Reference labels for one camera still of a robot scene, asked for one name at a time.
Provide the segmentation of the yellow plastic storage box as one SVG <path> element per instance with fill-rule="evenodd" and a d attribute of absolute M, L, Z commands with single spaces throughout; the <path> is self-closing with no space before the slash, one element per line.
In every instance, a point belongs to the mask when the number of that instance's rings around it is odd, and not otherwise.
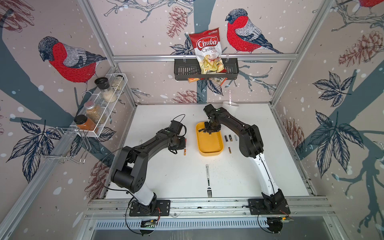
<path fill-rule="evenodd" d="M 203 157 L 213 157 L 219 155 L 224 150 L 224 143 L 221 132 L 204 133 L 204 122 L 196 125 L 198 150 Z"/>

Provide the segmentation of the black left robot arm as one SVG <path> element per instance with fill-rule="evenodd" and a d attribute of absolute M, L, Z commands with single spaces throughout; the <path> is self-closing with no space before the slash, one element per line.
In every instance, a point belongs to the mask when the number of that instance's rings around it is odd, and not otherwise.
<path fill-rule="evenodd" d="M 128 191 L 143 207 L 153 209 L 157 197 L 145 184 L 148 162 L 163 149 L 175 155 L 179 150 L 184 150 L 186 138 L 181 135 L 182 130 L 186 132 L 186 126 L 172 120 L 167 128 L 159 130 L 143 144 L 123 147 L 112 170 L 111 182 Z"/>

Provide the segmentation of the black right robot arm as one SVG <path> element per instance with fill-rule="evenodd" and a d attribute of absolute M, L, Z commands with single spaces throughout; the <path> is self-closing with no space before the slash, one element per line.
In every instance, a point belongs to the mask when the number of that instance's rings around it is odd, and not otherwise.
<path fill-rule="evenodd" d="M 249 125 L 232 116 L 225 108 L 215 108 L 209 104 L 204 107 L 209 121 L 201 130 L 204 133 L 216 133 L 224 125 L 239 137 L 241 154 L 254 164 L 260 181 L 264 209 L 268 212 L 278 211 L 287 204 L 282 190 L 278 187 L 268 168 L 264 155 L 264 143 L 256 125 Z"/>

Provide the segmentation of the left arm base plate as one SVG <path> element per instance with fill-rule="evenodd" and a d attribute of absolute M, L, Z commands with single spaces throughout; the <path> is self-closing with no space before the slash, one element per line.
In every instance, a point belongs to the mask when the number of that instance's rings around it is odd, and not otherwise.
<path fill-rule="evenodd" d="M 130 217 L 169 216 L 171 201 L 154 200 L 148 206 L 134 199 L 129 206 Z"/>

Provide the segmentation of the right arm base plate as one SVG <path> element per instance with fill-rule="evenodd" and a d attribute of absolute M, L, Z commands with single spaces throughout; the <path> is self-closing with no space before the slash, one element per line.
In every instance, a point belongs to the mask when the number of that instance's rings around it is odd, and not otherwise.
<path fill-rule="evenodd" d="M 251 215 L 290 215 L 291 210 L 289 208 L 286 199 L 279 202 L 271 202 L 265 199 L 248 199 L 248 206 L 250 208 Z"/>

